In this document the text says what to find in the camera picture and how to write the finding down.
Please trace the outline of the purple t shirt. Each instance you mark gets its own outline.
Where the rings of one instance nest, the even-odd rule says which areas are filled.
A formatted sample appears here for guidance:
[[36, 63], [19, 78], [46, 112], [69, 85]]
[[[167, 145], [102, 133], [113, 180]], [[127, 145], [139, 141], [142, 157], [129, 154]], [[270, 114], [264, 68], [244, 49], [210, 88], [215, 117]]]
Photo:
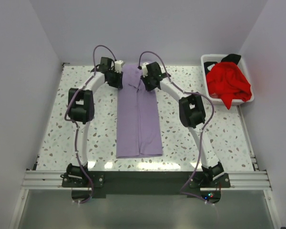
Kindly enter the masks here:
[[134, 64], [122, 68], [123, 88], [117, 101], [117, 158], [144, 158], [163, 155], [155, 91], [148, 92], [142, 71]]

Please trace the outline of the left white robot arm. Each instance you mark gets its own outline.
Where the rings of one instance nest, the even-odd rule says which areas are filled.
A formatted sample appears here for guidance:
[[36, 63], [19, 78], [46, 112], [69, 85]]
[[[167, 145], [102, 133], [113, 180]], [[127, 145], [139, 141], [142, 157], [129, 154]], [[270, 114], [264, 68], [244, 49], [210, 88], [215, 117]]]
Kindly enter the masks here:
[[91, 71], [91, 76], [78, 88], [68, 91], [64, 119], [75, 124], [74, 155], [67, 166], [64, 180], [72, 179], [78, 187], [84, 187], [91, 181], [88, 175], [87, 136], [90, 122], [95, 115], [94, 93], [103, 84], [122, 89], [124, 65], [125, 61], [102, 57], [100, 64]]

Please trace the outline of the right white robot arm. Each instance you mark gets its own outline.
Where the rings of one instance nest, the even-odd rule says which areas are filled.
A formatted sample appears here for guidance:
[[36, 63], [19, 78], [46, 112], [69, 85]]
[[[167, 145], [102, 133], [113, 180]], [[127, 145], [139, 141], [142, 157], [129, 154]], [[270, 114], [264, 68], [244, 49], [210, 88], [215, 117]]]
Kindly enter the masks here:
[[158, 88], [168, 93], [178, 102], [179, 119], [182, 125], [190, 131], [199, 150], [197, 163], [190, 179], [194, 179], [198, 165], [201, 164], [203, 183], [207, 187], [214, 187], [219, 183], [220, 177], [225, 173], [222, 163], [214, 152], [207, 133], [205, 133], [207, 124], [209, 124], [215, 114], [214, 105], [210, 103], [212, 112], [210, 118], [206, 119], [203, 104], [203, 98], [207, 99], [205, 95], [198, 92], [185, 91], [172, 81], [170, 74], [162, 72], [157, 62], [145, 62], [138, 66], [138, 69], [142, 71], [141, 80], [147, 91], [150, 92]]

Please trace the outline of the white plastic basket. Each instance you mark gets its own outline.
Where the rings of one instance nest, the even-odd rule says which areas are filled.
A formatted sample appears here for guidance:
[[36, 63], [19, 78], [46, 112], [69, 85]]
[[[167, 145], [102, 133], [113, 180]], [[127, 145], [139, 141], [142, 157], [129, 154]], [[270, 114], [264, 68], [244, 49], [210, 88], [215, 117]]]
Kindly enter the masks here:
[[[214, 55], [214, 57], [211, 57], [211, 60], [215, 57], [219, 57], [219, 59], [222, 59], [223, 56], [227, 55], [227, 54], [209, 54], [209, 55]], [[204, 85], [205, 85], [205, 90], [206, 90], [206, 95], [208, 98], [210, 98], [210, 100], [214, 103], [214, 104], [220, 104], [220, 105], [224, 105], [224, 103], [222, 102], [222, 100], [220, 100], [219, 98], [217, 98], [216, 96], [211, 96], [208, 92], [208, 88], [207, 88], [207, 84], [206, 84], [206, 74], [204, 72], [204, 67], [203, 67], [203, 58], [204, 55], [201, 56], [201, 65], [202, 65], [202, 71], [203, 71], [203, 79], [204, 79]], [[243, 58], [241, 57], [241, 60], [240, 62], [238, 63], [238, 68], [241, 70], [241, 72], [244, 74], [244, 76], [246, 77], [246, 79], [248, 80], [248, 82], [251, 84], [251, 80], [250, 80], [250, 76], [249, 76], [249, 73], [248, 73], [248, 70], [247, 70], [247, 67], [245, 65], [245, 62], [243, 60]], [[248, 102], [251, 102], [254, 100], [254, 93], [253, 93], [253, 89], [252, 89], [252, 86], [251, 86], [251, 92], [252, 92], [252, 97], [249, 101], [245, 102], [245, 103], [248, 103]], [[232, 106], [236, 106], [236, 105], [241, 105], [243, 104], [244, 102], [239, 100], [239, 99], [234, 99], [232, 101]]]

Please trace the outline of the red t shirt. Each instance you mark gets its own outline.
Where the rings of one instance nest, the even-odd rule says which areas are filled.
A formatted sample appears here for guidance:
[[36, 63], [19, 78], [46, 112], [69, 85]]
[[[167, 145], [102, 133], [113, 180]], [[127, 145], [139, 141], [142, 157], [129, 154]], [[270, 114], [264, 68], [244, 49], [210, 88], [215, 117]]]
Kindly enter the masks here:
[[211, 96], [216, 96], [230, 109], [232, 101], [247, 102], [252, 97], [251, 84], [233, 62], [215, 64], [206, 75], [206, 84]]

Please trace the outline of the black t shirt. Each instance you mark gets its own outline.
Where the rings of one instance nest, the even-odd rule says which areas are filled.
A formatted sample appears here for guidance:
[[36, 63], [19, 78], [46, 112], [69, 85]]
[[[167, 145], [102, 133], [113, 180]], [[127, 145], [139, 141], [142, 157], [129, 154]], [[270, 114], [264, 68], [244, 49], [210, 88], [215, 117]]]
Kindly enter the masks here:
[[223, 56], [222, 59], [219, 59], [219, 57], [215, 57], [211, 60], [211, 57], [214, 57], [214, 55], [204, 55], [202, 60], [203, 60], [203, 67], [204, 67], [204, 72], [205, 74], [208, 74], [211, 69], [220, 62], [233, 62], [234, 64], [238, 65], [238, 63], [241, 60], [241, 55], [238, 54], [229, 54]]

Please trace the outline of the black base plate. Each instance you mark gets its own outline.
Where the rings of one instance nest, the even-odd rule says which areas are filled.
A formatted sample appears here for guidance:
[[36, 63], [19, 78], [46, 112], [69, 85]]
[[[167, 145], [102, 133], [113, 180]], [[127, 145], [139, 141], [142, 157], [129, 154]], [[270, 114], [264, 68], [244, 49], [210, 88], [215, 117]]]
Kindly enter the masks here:
[[71, 188], [72, 199], [106, 198], [108, 195], [178, 195], [181, 191], [207, 196], [208, 190], [215, 190], [219, 199], [220, 188], [230, 188], [230, 177], [224, 173], [210, 181], [204, 172], [182, 171], [89, 171], [89, 180], [79, 170], [75, 175], [61, 174], [63, 188]]

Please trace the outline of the aluminium frame rail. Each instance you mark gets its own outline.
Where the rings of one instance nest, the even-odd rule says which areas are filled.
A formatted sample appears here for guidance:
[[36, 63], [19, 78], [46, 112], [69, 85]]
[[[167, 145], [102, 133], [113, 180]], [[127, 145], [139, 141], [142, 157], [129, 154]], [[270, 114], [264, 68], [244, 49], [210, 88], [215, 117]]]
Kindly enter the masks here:
[[[21, 189], [59, 190], [62, 187], [62, 170], [27, 170]], [[233, 190], [270, 190], [271, 184], [266, 171], [228, 171]]]

